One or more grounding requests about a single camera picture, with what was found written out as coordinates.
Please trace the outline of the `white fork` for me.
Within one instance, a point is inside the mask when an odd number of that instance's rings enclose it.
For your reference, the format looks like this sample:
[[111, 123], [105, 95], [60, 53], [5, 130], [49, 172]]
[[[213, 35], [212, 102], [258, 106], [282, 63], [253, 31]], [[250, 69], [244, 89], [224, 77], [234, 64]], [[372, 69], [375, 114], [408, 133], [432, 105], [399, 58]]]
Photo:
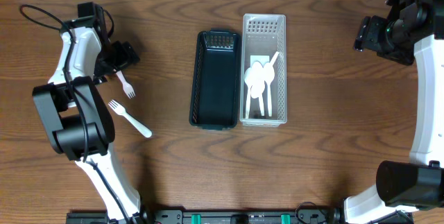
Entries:
[[145, 138], [152, 137], [152, 131], [147, 128], [145, 125], [140, 123], [138, 120], [136, 120], [134, 117], [132, 117], [129, 113], [127, 113], [124, 106], [122, 106], [120, 103], [118, 103], [115, 100], [111, 100], [108, 105], [114, 110], [116, 114], [119, 116], [124, 117], [128, 122], [136, 129], [138, 130]]
[[126, 96], [128, 98], [134, 98], [135, 97], [135, 91], [133, 86], [126, 80], [126, 78], [124, 77], [124, 74], [122, 71], [118, 71], [116, 73], [117, 78], [121, 81], [122, 87], [123, 87], [123, 91], [125, 92]]

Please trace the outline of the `white spoon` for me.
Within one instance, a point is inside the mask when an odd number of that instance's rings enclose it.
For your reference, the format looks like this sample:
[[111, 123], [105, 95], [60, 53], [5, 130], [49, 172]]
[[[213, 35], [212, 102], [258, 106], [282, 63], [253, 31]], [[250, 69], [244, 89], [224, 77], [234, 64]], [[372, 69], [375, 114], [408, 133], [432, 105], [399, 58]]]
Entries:
[[250, 114], [251, 88], [255, 82], [253, 69], [251, 67], [245, 71], [244, 82], [247, 86], [245, 118], [248, 119]]
[[[279, 54], [280, 53], [278, 51], [276, 51], [274, 56], [269, 61], [272, 65], [274, 65], [274, 63], [277, 60]], [[250, 57], [251, 67], [255, 71], [255, 81], [256, 81], [256, 83], [259, 82], [259, 81], [264, 81], [264, 65], [267, 62], [262, 64], [261, 60], [264, 60], [265, 58], [268, 58], [268, 56], [267, 55], [252, 55]]]
[[259, 103], [260, 114], [264, 116], [264, 99], [263, 92], [265, 89], [264, 81], [259, 81], [251, 87], [251, 97], [256, 98]]

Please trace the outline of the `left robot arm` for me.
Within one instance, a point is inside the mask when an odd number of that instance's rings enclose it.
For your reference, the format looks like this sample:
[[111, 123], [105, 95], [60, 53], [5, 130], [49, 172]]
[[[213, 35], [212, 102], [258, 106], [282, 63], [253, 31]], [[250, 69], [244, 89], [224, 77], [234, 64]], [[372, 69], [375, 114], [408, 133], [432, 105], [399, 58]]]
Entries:
[[128, 42], [110, 41], [108, 11], [94, 2], [77, 10], [77, 18], [60, 22], [60, 60], [48, 83], [34, 87], [35, 107], [53, 150], [75, 162], [96, 187], [105, 222], [148, 223], [140, 194], [114, 152], [114, 123], [96, 88], [139, 57]]

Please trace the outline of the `white spoon bowl down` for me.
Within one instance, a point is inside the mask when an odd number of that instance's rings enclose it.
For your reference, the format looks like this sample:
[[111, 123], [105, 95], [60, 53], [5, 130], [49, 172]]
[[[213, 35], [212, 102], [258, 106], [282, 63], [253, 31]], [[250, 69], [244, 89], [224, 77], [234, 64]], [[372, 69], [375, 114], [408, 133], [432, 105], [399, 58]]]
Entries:
[[270, 62], [267, 62], [264, 65], [264, 81], [267, 85], [267, 109], [268, 109], [268, 116], [272, 117], [273, 115], [273, 108], [272, 108], [272, 96], [271, 96], [271, 83], [273, 82], [275, 77], [275, 72], [273, 65]]

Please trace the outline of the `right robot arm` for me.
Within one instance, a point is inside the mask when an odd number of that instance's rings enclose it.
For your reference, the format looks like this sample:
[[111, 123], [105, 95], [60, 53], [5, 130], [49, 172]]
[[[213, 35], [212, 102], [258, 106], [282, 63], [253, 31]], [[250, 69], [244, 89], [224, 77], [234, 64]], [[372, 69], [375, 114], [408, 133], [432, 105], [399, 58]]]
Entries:
[[443, 0], [386, 5], [386, 17], [363, 18], [353, 48], [416, 68], [409, 159], [381, 162], [374, 184], [344, 199], [336, 223], [412, 223], [414, 213], [443, 207]]

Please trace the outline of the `black plastic basket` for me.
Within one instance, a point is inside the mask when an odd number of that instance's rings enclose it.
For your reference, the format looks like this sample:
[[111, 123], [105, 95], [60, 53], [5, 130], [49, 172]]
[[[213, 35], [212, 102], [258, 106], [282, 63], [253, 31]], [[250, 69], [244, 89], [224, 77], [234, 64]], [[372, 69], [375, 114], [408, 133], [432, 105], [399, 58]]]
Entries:
[[205, 130], [237, 124], [241, 36], [232, 31], [201, 31], [196, 40], [189, 123]]

